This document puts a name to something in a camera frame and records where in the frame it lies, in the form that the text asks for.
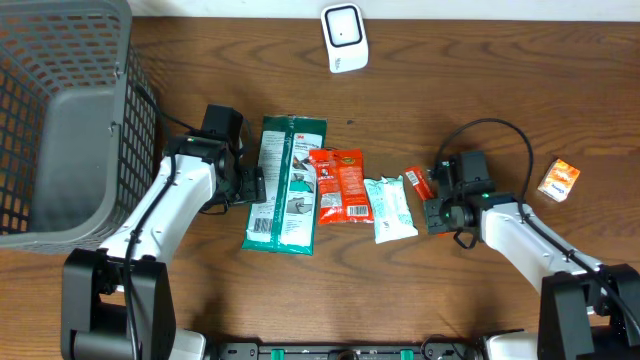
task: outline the white packet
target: white packet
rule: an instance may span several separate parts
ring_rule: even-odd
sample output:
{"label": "white packet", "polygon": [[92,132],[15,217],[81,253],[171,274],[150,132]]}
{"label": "white packet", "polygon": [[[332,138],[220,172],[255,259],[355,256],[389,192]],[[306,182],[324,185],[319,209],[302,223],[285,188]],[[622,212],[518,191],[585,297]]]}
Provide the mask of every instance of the white packet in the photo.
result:
{"label": "white packet", "polygon": [[365,179],[364,186],[373,209],[376,244],[418,235],[404,195],[402,175],[379,181]]}

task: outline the gray plastic basket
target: gray plastic basket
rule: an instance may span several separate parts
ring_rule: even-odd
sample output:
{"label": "gray plastic basket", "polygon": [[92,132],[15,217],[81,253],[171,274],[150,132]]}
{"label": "gray plastic basket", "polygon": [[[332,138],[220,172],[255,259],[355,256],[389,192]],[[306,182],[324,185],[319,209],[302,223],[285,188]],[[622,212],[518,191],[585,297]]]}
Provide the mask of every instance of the gray plastic basket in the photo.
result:
{"label": "gray plastic basket", "polygon": [[0,0],[0,248],[95,249],[152,182],[124,0]]}

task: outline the red snack bag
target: red snack bag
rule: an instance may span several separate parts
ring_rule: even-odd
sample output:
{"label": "red snack bag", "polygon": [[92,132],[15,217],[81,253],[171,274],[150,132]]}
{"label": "red snack bag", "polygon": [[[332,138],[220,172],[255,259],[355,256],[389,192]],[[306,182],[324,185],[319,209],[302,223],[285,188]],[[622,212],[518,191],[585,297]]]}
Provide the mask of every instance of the red snack bag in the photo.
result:
{"label": "red snack bag", "polygon": [[422,201],[434,198],[433,192],[429,188],[429,184],[427,184],[427,180],[424,178],[424,173],[419,166],[407,168],[404,173],[407,174],[407,178],[411,181],[411,185],[416,189],[416,192]]}
{"label": "red snack bag", "polygon": [[319,224],[373,222],[360,150],[310,150],[309,161],[318,175]]}

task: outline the orange and white box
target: orange and white box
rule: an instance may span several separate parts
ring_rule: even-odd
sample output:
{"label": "orange and white box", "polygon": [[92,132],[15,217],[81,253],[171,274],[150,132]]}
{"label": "orange and white box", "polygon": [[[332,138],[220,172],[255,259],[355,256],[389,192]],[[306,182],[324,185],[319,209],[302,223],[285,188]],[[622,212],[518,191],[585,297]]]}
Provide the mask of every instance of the orange and white box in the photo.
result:
{"label": "orange and white box", "polygon": [[558,159],[547,171],[538,190],[557,202],[564,201],[569,196],[569,192],[579,175],[580,170]]}

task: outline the wood grain surface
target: wood grain surface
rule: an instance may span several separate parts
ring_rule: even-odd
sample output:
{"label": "wood grain surface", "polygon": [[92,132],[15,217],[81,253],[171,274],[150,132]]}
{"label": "wood grain surface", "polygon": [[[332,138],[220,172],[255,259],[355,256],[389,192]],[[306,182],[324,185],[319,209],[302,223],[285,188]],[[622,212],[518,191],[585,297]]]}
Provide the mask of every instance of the wood grain surface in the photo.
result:
{"label": "wood grain surface", "polygon": [[[231,105],[254,140],[264,114],[326,117],[326,145],[362,149],[367,177],[431,166],[444,137],[471,120],[512,121],[535,150],[536,213],[584,252],[640,268],[640,25],[366,26],[369,64],[339,75],[315,20],[136,19],[132,40],[168,113],[199,126],[207,104]],[[511,130],[470,129],[449,151],[469,149],[487,151],[500,189],[521,187],[525,148]],[[563,203],[536,190],[556,157],[582,171]],[[531,285],[485,245],[427,236],[405,186],[420,236],[376,245],[371,225],[322,226],[312,257],[240,250],[247,208],[197,216],[170,269],[179,326],[315,343],[536,331]],[[64,259],[0,252],[0,358],[59,358]]]}

